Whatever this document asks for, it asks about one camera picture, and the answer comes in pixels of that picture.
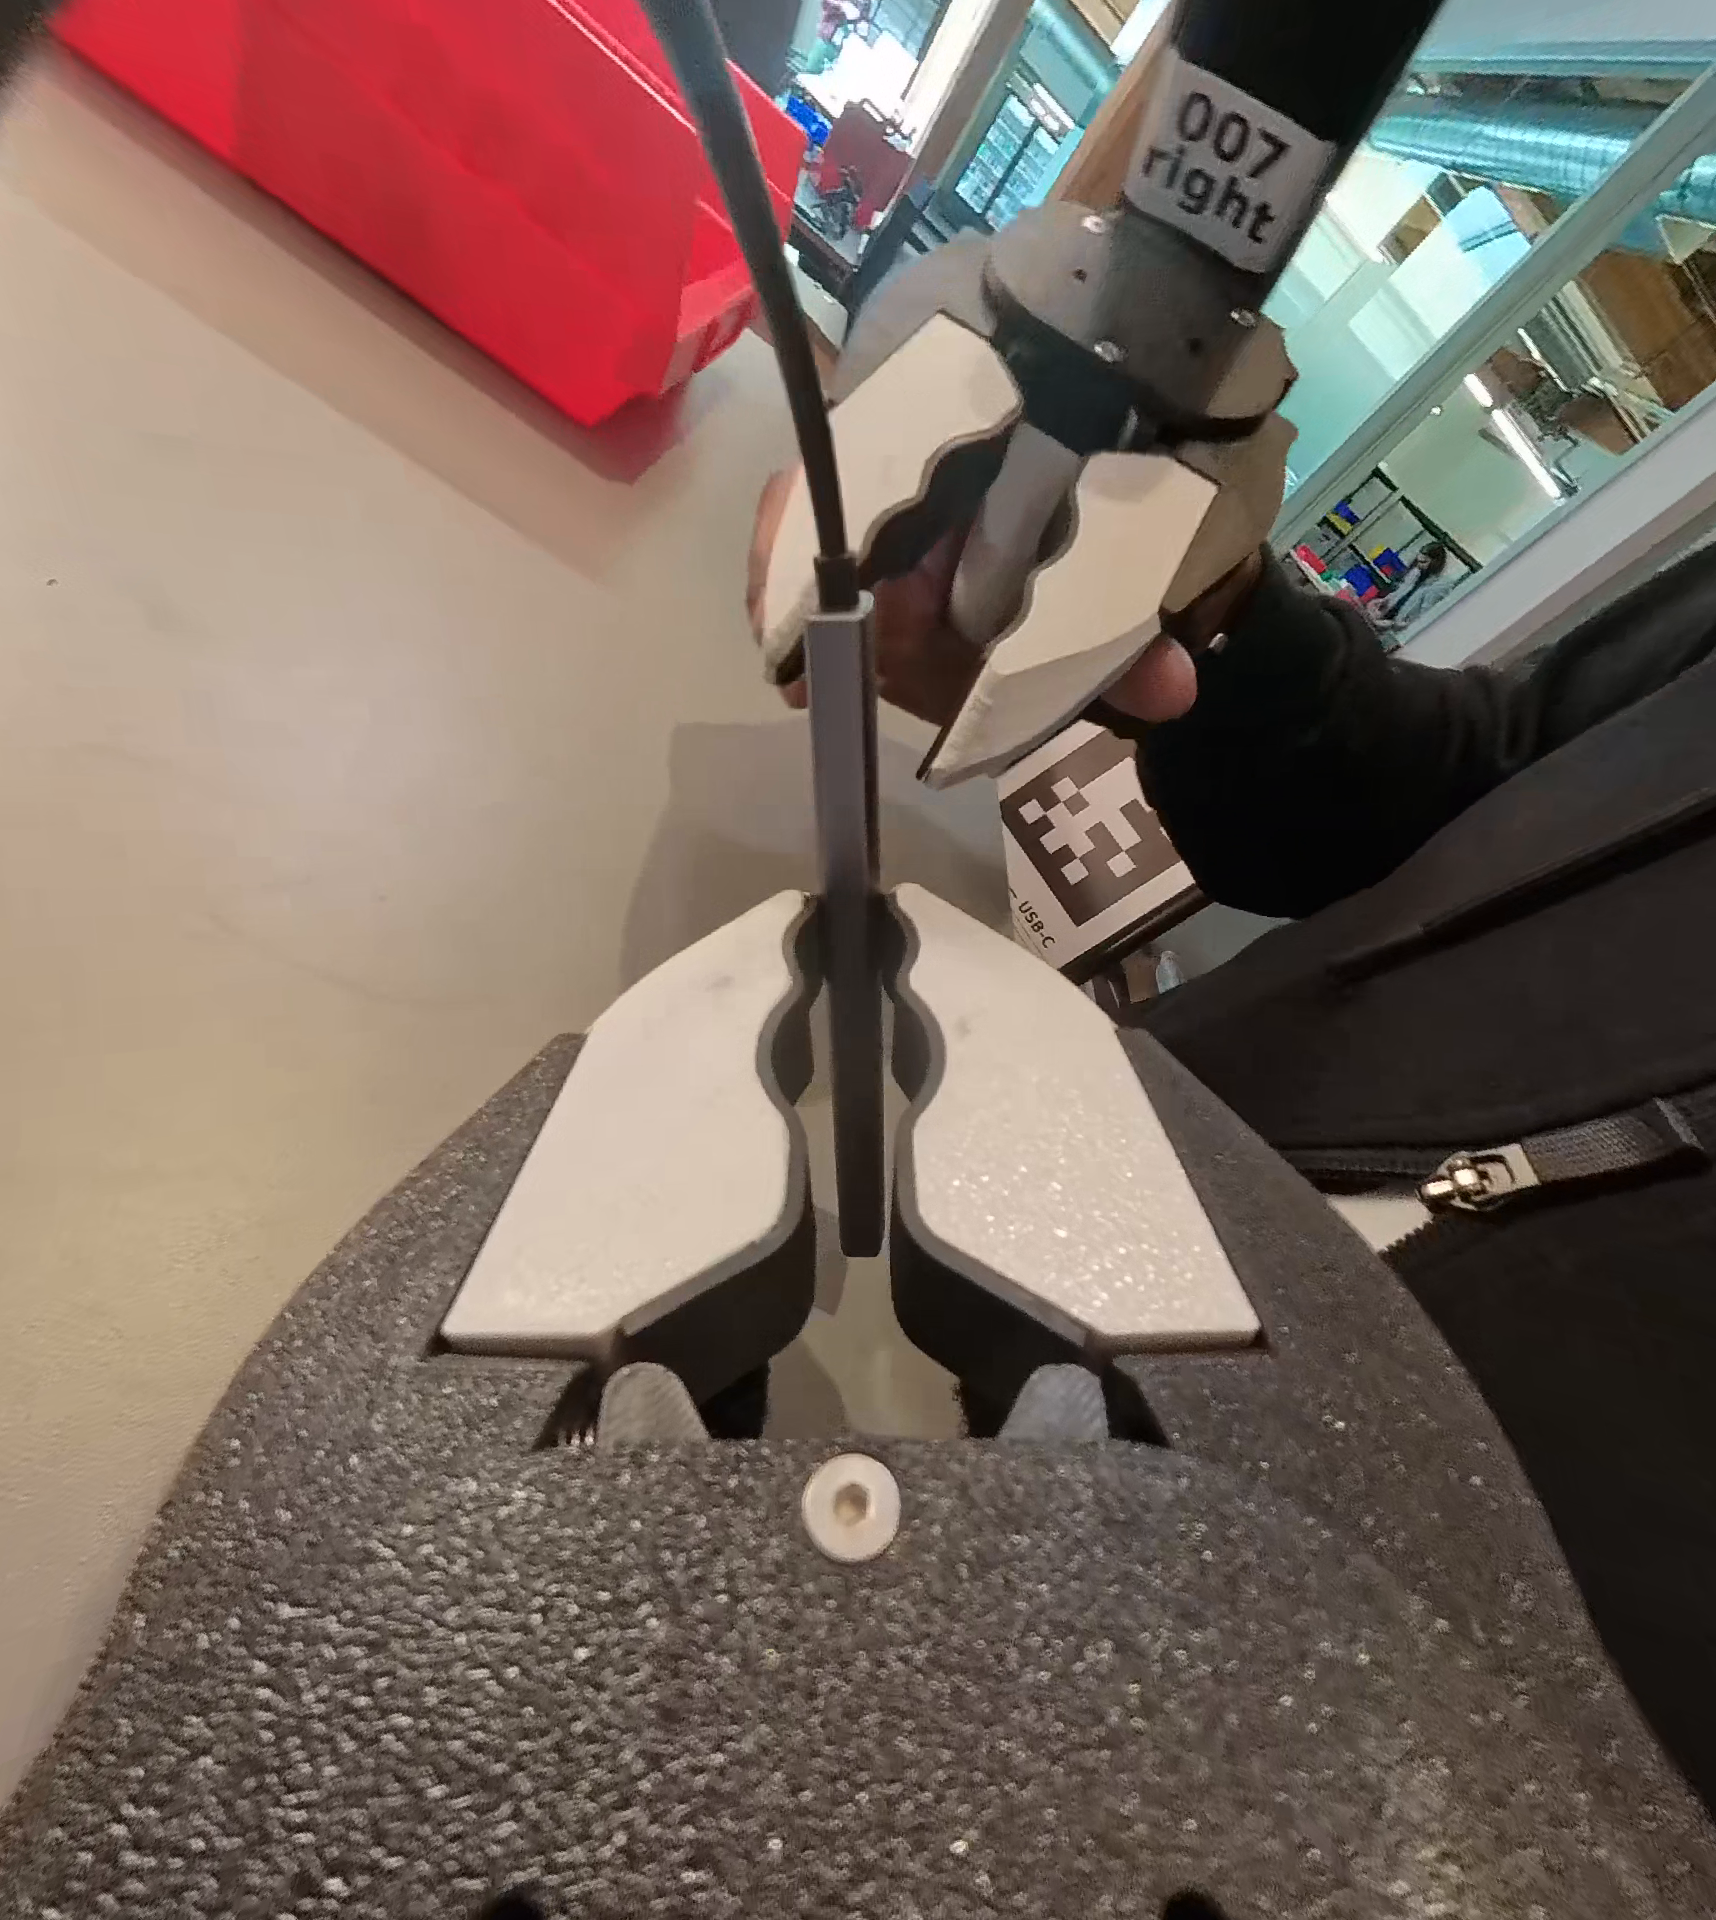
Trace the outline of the white marker tag card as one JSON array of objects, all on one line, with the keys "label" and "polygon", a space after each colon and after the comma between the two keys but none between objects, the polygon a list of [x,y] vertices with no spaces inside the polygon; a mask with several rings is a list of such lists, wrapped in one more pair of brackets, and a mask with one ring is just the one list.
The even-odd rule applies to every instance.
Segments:
[{"label": "white marker tag card", "polygon": [[994,796],[1013,938],[1076,988],[1205,908],[1116,731],[1067,723]]}]

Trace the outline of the person's black jacket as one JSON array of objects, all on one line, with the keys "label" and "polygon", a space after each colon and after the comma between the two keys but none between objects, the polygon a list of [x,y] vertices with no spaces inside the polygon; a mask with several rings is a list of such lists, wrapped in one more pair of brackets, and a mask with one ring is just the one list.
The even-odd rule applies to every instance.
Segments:
[{"label": "person's black jacket", "polygon": [[1598,723],[1371,885],[1241,909],[1276,927],[1137,1024],[1313,1186],[1418,1207],[1390,1264],[1716,1819],[1716,537],[1499,668],[1574,641]]}]

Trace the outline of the person's right forearm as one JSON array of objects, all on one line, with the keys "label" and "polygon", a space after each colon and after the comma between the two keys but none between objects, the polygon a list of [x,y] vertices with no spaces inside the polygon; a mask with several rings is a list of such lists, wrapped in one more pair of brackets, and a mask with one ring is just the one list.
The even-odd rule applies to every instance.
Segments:
[{"label": "person's right forearm", "polygon": [[1259,546],[1162,617],[1105,708],[1201,891],[1297,919],[1383,879],[1614,701],[1577,639],[1511,668],[1403,660]]}]

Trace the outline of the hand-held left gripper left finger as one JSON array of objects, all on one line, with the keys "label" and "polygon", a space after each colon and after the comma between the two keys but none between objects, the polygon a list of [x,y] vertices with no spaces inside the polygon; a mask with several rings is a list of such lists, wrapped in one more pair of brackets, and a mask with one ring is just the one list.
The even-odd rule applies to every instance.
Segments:
[{"label": "hand-held left gripper left finger", "polygon": [[440,1322],[449,1350],[772,1358],[804,1328],[809,909],[772,893],[589,1026]]}]

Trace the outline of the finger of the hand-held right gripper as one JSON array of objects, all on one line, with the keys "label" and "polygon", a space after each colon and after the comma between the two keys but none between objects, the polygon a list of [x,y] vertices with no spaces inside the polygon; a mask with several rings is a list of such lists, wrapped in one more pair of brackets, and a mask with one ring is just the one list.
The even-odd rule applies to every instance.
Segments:
[{"label": "finger of the hand-held right gripper", "polygon": [[1065,543],[1025,577],[917,779],[942,789],[1001,773],[1076,721],[1159,635],[1164,597],[1220,491],[1162,452],[1089,456]]},{"label": "finger of the hand-held right gripper", "polygon": [[[982,504],[1019,421],[1022,396],[985,337],[937,313],[827,411],[850,553],[862,590],[911,571]],[[760,662],[772,686],[802,673],[819,609],[819,541],[802,477],[766,516]]]}]

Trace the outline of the silver ventilation duct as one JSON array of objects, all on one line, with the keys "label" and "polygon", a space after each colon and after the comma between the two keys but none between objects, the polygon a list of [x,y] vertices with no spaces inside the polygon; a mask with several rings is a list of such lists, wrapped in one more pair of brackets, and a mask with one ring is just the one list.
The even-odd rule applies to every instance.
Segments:
[{"label": "silver ventilation duct", "polygon": [[[1677,76],[1625,69],[1436,71],[1379,111],[1367,143],[1383,157],[1574,204],[1600,187],[1688,90]],[[1650,204],[1656,220],[1716,233],[1716,135]]]}]

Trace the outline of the red plastic bin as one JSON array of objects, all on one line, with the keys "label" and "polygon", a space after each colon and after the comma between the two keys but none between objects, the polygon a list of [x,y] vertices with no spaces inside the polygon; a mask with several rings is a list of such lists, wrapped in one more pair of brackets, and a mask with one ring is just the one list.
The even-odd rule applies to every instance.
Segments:
[{"label": "red plastic bin", "polygon": [[633,1],[72,1],[53,37],[568,420],[760,302]]}]

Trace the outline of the person's right hand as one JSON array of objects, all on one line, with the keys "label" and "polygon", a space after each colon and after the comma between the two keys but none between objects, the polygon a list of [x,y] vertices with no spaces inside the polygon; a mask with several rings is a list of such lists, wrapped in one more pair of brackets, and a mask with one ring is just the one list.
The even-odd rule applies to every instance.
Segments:
[{"label": "person's right hand", "polygon": [[[755,501],[745,559],[745,613],[754,632],[763,623],[772,543],[800,477],[795,466],[769,473]],[[945,537],[911,571],[872,590],[873,690],[888,706],[934,728],[953,721],[982,666],[977,648],[948,617],[959,552],[962,537]],[[1162,613],[1162,635],[1086,709],[1086,717],[1131,742],[1179,720],[1197,697],[1193,650],[1205,650],[1227,629],[1259,573],[1261,555],[1249,552],[1181,612]]]}]

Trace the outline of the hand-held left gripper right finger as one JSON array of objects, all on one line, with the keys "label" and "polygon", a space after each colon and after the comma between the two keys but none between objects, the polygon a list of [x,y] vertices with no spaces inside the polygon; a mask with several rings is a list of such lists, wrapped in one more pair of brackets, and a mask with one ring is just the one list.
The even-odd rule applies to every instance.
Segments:
[{"label": "hand-held left gripper right finger", "polygon": [[1236,1352],[1261,1322],[1117,1026],[924,885],[889,899],[892,1300],[924,1352]]}]

